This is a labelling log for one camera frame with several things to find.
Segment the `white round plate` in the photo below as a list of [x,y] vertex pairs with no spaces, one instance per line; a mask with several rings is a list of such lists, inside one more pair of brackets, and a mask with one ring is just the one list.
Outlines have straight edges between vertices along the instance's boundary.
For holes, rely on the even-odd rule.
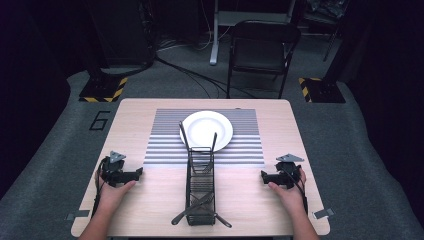
[[214,152],[226,147],[233,137],[230,120],[215,111],[197,111],[182,121],[180,138],[191,148],[211,148]]

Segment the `steel table knife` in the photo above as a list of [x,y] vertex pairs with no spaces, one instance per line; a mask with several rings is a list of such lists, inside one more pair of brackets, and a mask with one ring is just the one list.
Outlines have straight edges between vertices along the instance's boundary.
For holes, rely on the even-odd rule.
[[191,202],[191,209],[186,214],[190,226],[214,225],[217,221],[231,228],[232,225],[215,211],[213,200],[200,203],[199,200]]

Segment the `striped grey white placemat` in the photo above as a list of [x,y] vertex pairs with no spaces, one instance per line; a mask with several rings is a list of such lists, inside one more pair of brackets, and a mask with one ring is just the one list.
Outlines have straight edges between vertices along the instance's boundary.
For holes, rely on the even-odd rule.
[[[263,166],[261,137],[254,109],[208,109],[226,116],[233,126],[233,137],[223,149],[214,152],[220,165]],[[149,137],[145,164],[185,164],[187,150],[180,138],[179,122],[203,109],[158,109]]]

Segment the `black yellow-striped stand base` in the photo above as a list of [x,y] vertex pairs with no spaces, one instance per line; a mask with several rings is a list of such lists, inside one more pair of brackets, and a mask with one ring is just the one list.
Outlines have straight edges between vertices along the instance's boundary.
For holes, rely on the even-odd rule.
[[345,103],[336,83],[326,83],[320,78],[299,78],[299,84],[308,103]]
[[115,102],[123,93],[127,78],[104,77],[90,79],[79,94],[84,102]]

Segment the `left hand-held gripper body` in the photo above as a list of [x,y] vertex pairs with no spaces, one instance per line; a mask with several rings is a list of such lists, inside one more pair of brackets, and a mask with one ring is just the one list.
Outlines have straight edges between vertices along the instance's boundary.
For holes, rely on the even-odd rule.
[[124,166],[125,155],[111,151],[101,162],[101,178],[110,186],[115,187],[121,183],[123,176],[122,168]]

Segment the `black wire cutlery rack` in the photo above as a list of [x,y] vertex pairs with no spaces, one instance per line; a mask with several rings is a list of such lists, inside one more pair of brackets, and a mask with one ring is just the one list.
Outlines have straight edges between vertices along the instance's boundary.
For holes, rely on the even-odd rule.
[[[183,130],[182,121],[179,128]],[[214,151],[209,147],[191,148],[188,143],[184,144],[187,150],[185,208],[210,192],[214,193],[215,203]]]

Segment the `person's left hand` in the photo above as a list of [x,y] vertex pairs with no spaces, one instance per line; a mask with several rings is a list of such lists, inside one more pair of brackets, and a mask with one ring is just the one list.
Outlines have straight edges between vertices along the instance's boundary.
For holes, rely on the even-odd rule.
[[136,185],[132,180],[122,186],[110,186],[102,179],[102,174],[97,176],[99,185],[99,202],[95,214],[112,216],[121,204],[124,196]]

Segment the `black computer tower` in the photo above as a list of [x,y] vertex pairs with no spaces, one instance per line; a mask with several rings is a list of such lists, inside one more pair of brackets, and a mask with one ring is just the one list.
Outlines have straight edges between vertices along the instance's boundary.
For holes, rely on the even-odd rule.
[[88,6],[109,66],[152,63],[154,50],[142,0],[88,0]]

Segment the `steel fork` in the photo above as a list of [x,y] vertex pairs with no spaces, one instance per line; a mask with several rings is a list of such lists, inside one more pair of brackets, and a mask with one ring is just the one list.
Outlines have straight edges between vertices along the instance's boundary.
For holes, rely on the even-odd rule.
[[175,218],[173,218],[171,221],[171,224],[177,225],[184,216],[188,216],[194,210],[200,208],[201,206],[205,204],[208,204],[213,197],[214,197],[214,193],[210,192],[210,193],[207,193],[205,196],[201,197],[200,199],[195,200],[189,207],[186,207],[184,211],[182,211]]

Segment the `black folding chair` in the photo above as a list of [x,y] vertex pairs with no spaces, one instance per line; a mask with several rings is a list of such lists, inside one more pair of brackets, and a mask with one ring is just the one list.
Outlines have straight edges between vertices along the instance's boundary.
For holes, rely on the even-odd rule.
[[227,71],[227,93],[230,97],[234,72],[282,77],[278,97],[281,98],[293,53],[301,31],[291,23],[245,20],[233,27]]

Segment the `grey tape strip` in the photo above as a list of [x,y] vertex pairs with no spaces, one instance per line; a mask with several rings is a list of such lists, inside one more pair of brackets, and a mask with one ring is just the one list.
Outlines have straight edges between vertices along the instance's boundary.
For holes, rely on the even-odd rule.
[[321,219],[321,218],[333,216],[334,214],[335,212],[331,208],[327,208],[327,209],[322,209],[320,211],[314,212],[313,217],[315,219]]
[[89,210],[77,210],[75,212],[68,213],[65,217],[66,221],[74,221],[78,217],[88,217],[90,214]]

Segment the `person's right hand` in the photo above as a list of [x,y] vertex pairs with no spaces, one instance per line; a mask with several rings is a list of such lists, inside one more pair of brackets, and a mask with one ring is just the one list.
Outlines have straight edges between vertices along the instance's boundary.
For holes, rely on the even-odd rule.
[[300,169],[300,174],[301,174],[301,180],[304,183],[303,190],[299,190],[296,186],[294,186],[291,189],[284,189],[272,182],[268,184],[268,187],[277,194],[283,207],[286,209],[287,213],[304,210],[307,215],[307,211],[305,210],[305,206],[304,206],[306,175],[302,169]]

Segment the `white metal desk frame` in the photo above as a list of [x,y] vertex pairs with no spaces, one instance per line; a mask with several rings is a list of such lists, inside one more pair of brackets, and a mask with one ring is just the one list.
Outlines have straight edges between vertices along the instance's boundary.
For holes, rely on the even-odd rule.
[[232,27],[238,22],[244,20],[270,20],[278,22],[290,22],[293,17],[293,10],[296,0],[288,0],[288,10],[283,13],[266,13],[259,10],[253,11],[223,11],[219,9],[219,0],[214,0],[214,14],[213,14],[213,42],[210,54],[209,64],[215,66],[218,61],[219,53],[219,27]]

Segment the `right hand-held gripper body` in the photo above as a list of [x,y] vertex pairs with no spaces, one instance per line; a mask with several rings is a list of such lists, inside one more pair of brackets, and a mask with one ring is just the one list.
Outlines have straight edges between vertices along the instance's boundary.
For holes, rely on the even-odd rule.
[[301,180],[300,174],[301,166],[295,164],[299,160],[299,157],[286,154],[277,157],[276,160],[278,161],[275,165],[278,171],[276,184],[285,186],[287,189],[296,186],[299,190],[303,190],[304,183]]

